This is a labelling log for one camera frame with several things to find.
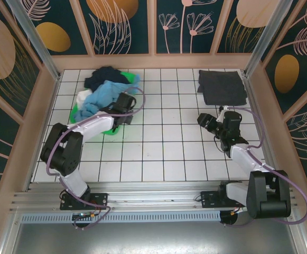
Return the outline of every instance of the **gray floor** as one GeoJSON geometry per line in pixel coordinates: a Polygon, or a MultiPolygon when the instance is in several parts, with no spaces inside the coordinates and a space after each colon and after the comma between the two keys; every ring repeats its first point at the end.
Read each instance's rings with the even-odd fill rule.
{"type": "Polygon", "coordinates": [[[290,254],[287,226],[257,220],[241,229],[219,222],[108,223],[85,232],[68,224],[22,225],[14,254],[290,254]]]}

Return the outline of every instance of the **white grid tile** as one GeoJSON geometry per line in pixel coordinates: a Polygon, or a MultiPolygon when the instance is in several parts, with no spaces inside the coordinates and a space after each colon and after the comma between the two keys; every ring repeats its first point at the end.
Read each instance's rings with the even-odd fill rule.
{"type": "MultiPolygon", "coordinates": [[[[75,95],[84,90],[84,79],[93,70],[66,70],[60,85],[49,127],[67,124],[75,95]]],[[[141,77],[140,86],[147,94],[145,109],[133,117],[131,125],[121,126],[116,135],[99,134],[82,148],[79,170],[87,182],[202,181],[248,179],[238,165],[220,152],[214,135],[199,127],[199,113],[217,117],[219,107],[205,105],[202,94],[196,94],[199,69],[128,70],[141,77]]],[[[141,94],[135,95],[139,108],[141,94]]],[[[242,114],[242,136],[253,145],[259,144],[254,119],[242,114]]],[[[255,151],[264,159],[262,149],[255,151]]],[[[54,182],[40,162],[32,179],[54,182]]]]}

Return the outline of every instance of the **gray towel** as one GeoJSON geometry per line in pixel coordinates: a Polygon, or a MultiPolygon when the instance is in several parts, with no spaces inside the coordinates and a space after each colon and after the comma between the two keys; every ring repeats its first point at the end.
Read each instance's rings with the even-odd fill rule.
{"type": "Polygon", "coordinates": [[[199,71],[198,93],[203,93],[206,105],[246,105],[247,93],[238,72],[199,71]]]}

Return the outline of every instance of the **black grid line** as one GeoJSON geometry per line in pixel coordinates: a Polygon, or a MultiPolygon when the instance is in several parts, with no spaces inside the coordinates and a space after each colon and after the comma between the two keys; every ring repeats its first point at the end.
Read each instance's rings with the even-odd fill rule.
{"type": "MultiPolygon", "coordinates": [[[[101,163],[102,162],[120,162],[120,173],[119,173],[119,181],[121,181],[122,180],[122,167],[123,167],[123,162],[142,162],[141,164],[142,164],[142,175],[141,175],[141,180],[143,181],[143,168],[144,168],[144,162],[145,161],[147,161],[147,162],[158,162],[158,161],[161,161],[161,163],[162,163],[162,165],[163,165],[163,180],[165,181],[165,161],[183,161],[183,163],[184,163],[184,181],[187,181],[187,171],[186,171],[186,164],[185,164],[185,162],[186,161],[204,161],[204,163],[205,163],[205,171],[206,171],[206,178],[207,178],[207,180],[209,180],[209,176],[208,176],[208,171],[207,171],[207,161],[225,161],[225,164],[226,164],[226,170],[227,170],[227,176],[228,176],[228,178],[229,178],[229,171],[228,171],[228,165],[227,165],[227,160],[228,160],[228,158],[227,158],[227,156],[226,155],[224,155],[224,158],[223,159],[218,159],[218,160],[216,160],[216,159],[209,159],[209,160],[207,160],[206,159],[206,155],[205,155],[205,147],[204,147],[204,133],[201,131],[200,132],[200,134],[201,134],[201,140],[196,140],[196,141],[192,141],[192,140],[188,140],[188,141],[184,141],[184,136],[183,136],[183,126],[190,126],[190,125],[196,125],[196,123],[183,123],[182,122],[182,112],[181,112],[181,110],[185,110],[185,109],[192,109],[192,110],[197,110],[198,111],[198,115],[200,114],[200,111],[204,111],[204,110],[216,110],[216,113],[217,113],[217,110],[218,110],[218,106],[202,106],[202,105],[204,105],[204,104],[202,104],[202,105],[200,105],[199,104],[199,99],[201,98],[201,97],[198,97],[198,93],[197,93],[197,86],[196,86],[196,82],[198,82],[197,80],[196,80],[196,77],[195,77],[195,69],[192,69],[192,75],[193,75],[193,80],[179,80],[179,77],[178,77],[178,69],[173,69],[175,72],[176,72],[176,80],[162,80],[162,69],[157,69],[157,70],[159,70],[159,73],[160,73],[160,80],[151,80],[151,78],[149,78],[149,79],[144,79],[144,80],[141,80],[141,82],[142,82],[142,84],[143,84],[143,88],[144,88],[144,91],[145,91],[145,82],[146,81],[155,81],[155,82],[160,82],[160,94],[158,94],[158,93],[149,93],[149,94],[147,94],[147,93],[145,93],[145,95],[160,95],[160,100],[161,100],[161,105],[160,105],[160,107],[159,108],[145,108],[145,109],[143,109],[143,115],[142,115],[142,124],[131,124],[131,125],[141,125],[142,126],[142,139],[141,139],[141,143],[142,143],[142,160],[123,160],[123,153],[124,153],[124,143],[132,143],[132,142],[134,142],[134,141],[125,141],[124,140],[124,135],[125,135],[125,126],[123,126],[123,140],[122,141],[118,141],[118,142],[114,142],[114,141],[106,141],[106,139],[105,139],[105,135],[103,134],[103,138],[102,139],[100,139],[100,141],[98,140],[97,142],[94,142],[94,141],[87,141],[86,143],[101,143],[101,152],[100,152],[100,159],[99,160],[84,160],[84,161],[81,161],[81,162],[98,162],[98,163],[100,163],[99,164],[99,173],[98,173],[98,181],[100,181],[100,171],[101,171],[101,163]],[[173,81],[173,82],[176,82],[176,85],[177,85],[177,90],[176,90],[176,93],[162,93],[163,92],[163,85],[162,85],[162,82],[164,82],[164,81],[173,81]],[[185,92],[188,92],[188,93],[180,93],[180,89],[181,89],[181,87],[180,87],[180,82],[181,81],[187,81],[187,82],[190,82],[190,83],[192,83],[193,82],[193,86],[194,86],[194,93],[192,92],[192,93],[190,93],[191,91],[190,90],[188,90],[188,88],[185,88],[183,91],[185,91],[185,92]],[[163,107],[163,95],[178,95],[178,102],[179,102],[179,107],[176,107],[176,108],[164,108],[163,107]],[[190,107],[182,107],[180,104],[181,104],[181,95],[195,95],[196,96],[196,104],[194,105],[194,107],[192,107],[192,108],[190,108],[190,107]],[[145,123],[144,122],[144,116],[145,116],[145,111],[146,110],[160,110],[160,112],[161,112],[161,123],[159,123],[159,124],[155,124],[155,123],[145,123]],[[174,140],[174,141],[164,141],[164,125],[166,125],[166,124],[164,124],[164,122],[163,122],[163,110],[178,110],[179,111],[179,117],[180,117],[180,123],[166,123],[167,125],[179,125],[179,126],[181,126],[181,141],[178,139],[178,140],[174,140]],[[161,131],[162,131],[162,133],[161,133],[161,135],[162,135],[162,140],[161,141],[147,141],[147,143],[159,143],[159,142],[161,142],[162,143],[162,160],[161,159],[159,159],[159,160],[145,160],[144,161],[144,125],[161,125],[161,131]],[[182,151],[183,151],[183,160],[181,160],[181,158],[180,158],[180,160],[166,160],[166,158],[164,157],[164,144],[165,143],[169,143],[169,142],[181,142],[182,143],[182,151]],[[186,144],[186,143],[188,143],[188,142],[193,142],[193,143],[197,143],[197,142],[202,142],[202,149],[203,149],[203,156],[204,156],[204,159],[201,159],[201,160],[199,160],[199,159],[193,159],[193,160],[185,160],[185,154],[184,154],[184,152],[185,152],[185,149],[184,149],[184,144],[186,144]],[[103,156],[103,150],[104,150],[104,143],[122,143],[122,153],[121,153],[121,158],[120,158],[120,160],[103,160],[102,159],[102,156],[103,156]]],[[[144,75],[144,77],[145,77],[145,74],[146,74],[146,70],[145,69],[143,69],[142,70],[143,72],[141,72],[141,74],[143,74],[144,75]]],[[[67,110],[72,110],[72,108],[73,108],[73,106],[74,106],[74,103],[75,103],[75,97],[77,96],[77,89],[78,89],[78,85],[81,85],[79,82],[82,82],[83,83],[83,81],[78,81],[79,80],[79,78],[80,78],[80,75],[81,75],[81,70],[79,71],[79,73],[78,73],[78,77],[77,77],[77,80],[75,81],[75,80],[66,80],[66,81],[63,81],[63,82],[61,82],[61,84],[60,84],[60,86],[59,86],[59,88],[58,88],[58,90],[57,90],[57,94],[56,94],[56,98],[55,98],[55,102],[54,102],[54,104],[53,104],[53,108],[51,109],[51,117],[50,117],[50,119],[49,119],[49,122],[48,122],[48,124],[47,124],[47,131],[46,131],[46,134],[45,135],[48,135],[48,132],[49,131],[51,131],[51,127],[53,126],[53,124],[55,123],[55,121],[56,121],[56,119],[55,119],[55,117],[56,116],[54,116],[54,111],[56,110],[57,111],[57,115],[60,115],[59,114],[59,112],[58,111],[60,111],[60,110],[65,110],[65,111],[67,111],[67,110]],[[74,85],[71,87],[70,86],[70,89],[71,89],[71,92],[69,92],[68,94],[58,94],[58,92],[59,92],[59,89],[60,89],[60,87],[61,87],[61,85],[62,85],[62,83],[63,84],[65,84],[65,83],[76,83],[76,87],[75,87],[75,94],[71,94],[72,92],[73,92],[73,87],[74,87],[74,85]],[[58,98],[60,98],[59,96],[72,96],[72,102],[71,102],[71,108],[54,108],[55,107],[55,104],[56,104],[56,102],[58,101],[57,99],[58,98]]],[[[239,107],[237,107],[237,108],[250,108],[250,105],[244,105],[244,106],[239,106],[239,107]]],[[[246,126],[246,125],[253,125],[253,126],[255,126],[255,123],[243,123],[243,124],[241,124],[242,126],[246,126]]],[[[250,136],[250,138],[247,138],[247,140],[248,141],[259,141],[259,139],[258,140],[253,140],[254,138],[253,138],[253,136],[251,135],[250,136]]],[[[35,179],[36,178],[36,175],[37,175],[37,171],[38,171],[38,166],[39,166],[39,164],[40,164],[40,161],[38,160],[38,163],[37,163],[37,165],[36,165],[36,167],[35,167],[35,172],[34,172],[34,175],[33,175],[33,179],[35,179]]]]}

